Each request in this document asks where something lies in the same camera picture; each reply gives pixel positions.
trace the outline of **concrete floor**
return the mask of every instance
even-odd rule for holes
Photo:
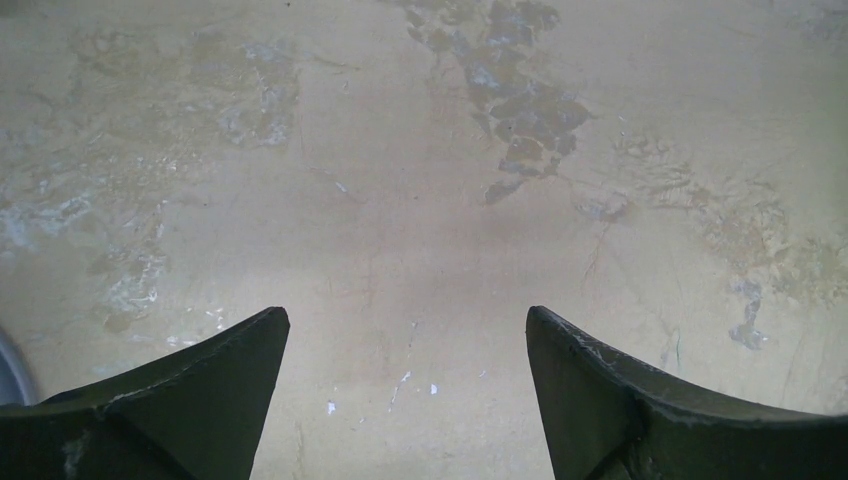
[[[0,322],[46,397],[286,307],[260,480],[551,478],[535,304],[848,411],[846,8],[0,1]]]

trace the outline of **worn floor surface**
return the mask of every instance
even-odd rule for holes
[[[5,0],[0,321],[47,396],[286,307],[260,480],[551,478],[535,304],[847,411],[845,11]]]

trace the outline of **beige floor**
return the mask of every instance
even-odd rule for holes
[[[805,1],[0,1],[2,326],[47,396],[286,307],[256,479],[551,478],[534,304],[848,411],[848,7]]]

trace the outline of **dark object in corner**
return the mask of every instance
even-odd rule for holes
[[[527,351],[558,480],[848,478],[848,416],[701,388],[544,307],[527,315]]]
[[[269,308],[102,382],[0,407],[0,476],[247,480],[288,333]]]

